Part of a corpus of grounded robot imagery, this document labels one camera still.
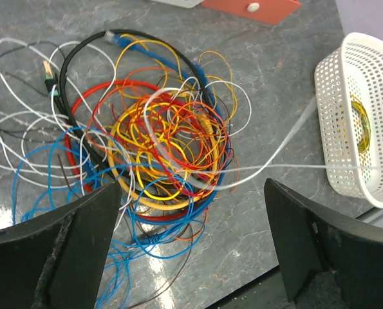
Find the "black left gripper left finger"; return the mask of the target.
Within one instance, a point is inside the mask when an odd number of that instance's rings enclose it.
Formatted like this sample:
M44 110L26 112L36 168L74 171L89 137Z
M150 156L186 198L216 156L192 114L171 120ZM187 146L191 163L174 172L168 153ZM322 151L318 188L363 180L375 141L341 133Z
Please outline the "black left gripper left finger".
M0 230L0 308L94 308L117 220L118 182Z

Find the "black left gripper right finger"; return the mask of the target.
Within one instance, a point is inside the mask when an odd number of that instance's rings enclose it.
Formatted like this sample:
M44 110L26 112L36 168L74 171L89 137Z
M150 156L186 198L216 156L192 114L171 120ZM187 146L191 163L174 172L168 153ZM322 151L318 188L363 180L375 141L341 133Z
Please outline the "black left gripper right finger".
M266 212L287 298L332 271L349 308L383 308L383 228L316 203L277 180L264 187Z

